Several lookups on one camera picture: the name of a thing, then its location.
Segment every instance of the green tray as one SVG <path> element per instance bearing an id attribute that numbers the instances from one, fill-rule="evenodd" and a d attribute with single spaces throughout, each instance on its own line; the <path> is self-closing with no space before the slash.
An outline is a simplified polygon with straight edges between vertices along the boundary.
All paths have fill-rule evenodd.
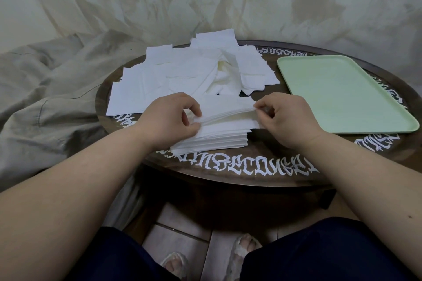
<path id="1" fill-rule="evenodd" d="M 293 95 L 305 98 L 331 133 L 409 133 L 419 122 L 355 61 L 341 55 L 277 60 Z"/>

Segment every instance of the gray cloth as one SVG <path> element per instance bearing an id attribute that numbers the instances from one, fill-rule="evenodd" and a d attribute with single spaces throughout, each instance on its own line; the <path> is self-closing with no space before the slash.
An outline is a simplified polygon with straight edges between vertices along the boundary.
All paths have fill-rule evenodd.
<path id="1" fill-rule="evenodd" d="M 0 55 L 0 191 L 34 176 L 106 135 L 95 113 L 103 80 L 145 54 L 138 38 L 117 31 L 20 47 Z M 105 225 L 123 228 L 137 212 L 132 176 Z"/>

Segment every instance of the stack of napkins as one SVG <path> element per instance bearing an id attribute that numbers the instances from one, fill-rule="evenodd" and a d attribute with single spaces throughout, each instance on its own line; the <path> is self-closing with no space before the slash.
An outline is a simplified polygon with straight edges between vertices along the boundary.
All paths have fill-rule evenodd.
<path id="1" fill-rule="evenodd" d="M 148 47 L 143 63 L 124 68 L 121 80 L 113 82 L 107 116 L 143 113 L 155 99 L 185 92 L 202 100 L 201 109 L 209 108 L 211 113 L 205 110 L 200 133 L 176 145 L 176 151 L 244 146 L 247 133 L 258 126 L 247 114 L 253 101 L 247 103 L 249 110 L 236 101 L 240 92 L 250 95 L 279 83 L 254 46 L 238 45 L 233 29 L 197 33 L 190 47 Z M 225 100 L 210 99 L 217 95 Z"/>
<path id="2" fill-rule="evenodd" d="M 239 148 L 248 145 L 248 133 L 259 128 L 255 103 L 251 97 L 230 95 L 204 95 L 196 98 L 202 117 L 186 111 L 191 122 L 200 122 L 196 136 L 171 147 L 175 155 L 214 149 Z"/>

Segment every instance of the navy trousers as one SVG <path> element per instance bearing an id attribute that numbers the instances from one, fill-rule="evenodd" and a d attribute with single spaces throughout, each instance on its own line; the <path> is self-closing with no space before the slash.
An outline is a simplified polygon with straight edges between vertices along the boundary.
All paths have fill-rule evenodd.
<path id="1" fill-rule="evenodd" d="M 132 238 L 102 227 L 66 280 L 177 281 Z M 249 253 L 240 281 L 417 280 L 361 222 L 328 218 Z"/>

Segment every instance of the dark brown table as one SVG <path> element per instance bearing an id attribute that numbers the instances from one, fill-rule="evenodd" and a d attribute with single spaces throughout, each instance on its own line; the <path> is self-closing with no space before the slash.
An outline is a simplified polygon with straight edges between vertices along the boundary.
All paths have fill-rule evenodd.
<path id="1" fill-rule="evenodd" d="M 254 45 L 281 81 L 280 85 L 266 86 L 254 91 L 258 100 L 274 91 L 289 93 L 276 61 L 282 56 L 333 55 L 333 51 L 315 47 L 274 41 L 239 40 L 239 45 Z M 406 107 L 422 123 L 422 98 L 404 81 L 366 61 L 352 59 L 376 80 L 395 100 Z M 112 82 L 122 76 L 123 67 L 132 67 L 145 60 L 134 59 L 114 71 L 98 90 L 95 106 L 104 128 L 113 132 L 133 124 L 140 114 L 107 117 L 106 110 Z M 422 143 L 422 129 L 411 134 L 343 135 L 347 140 L 366 147 L 394 161 L 411 156 Z M 304 156 L 280 145 L 264 129 L 254 129 L 248 135 L 249 145 L 244 148 L 214 150 L 188 155 L 172 156 L 169 151 L 152 153 L 145 164 L 190 182 L 234 184 L 250 188 L 323 188 L 329 182 Z"/>

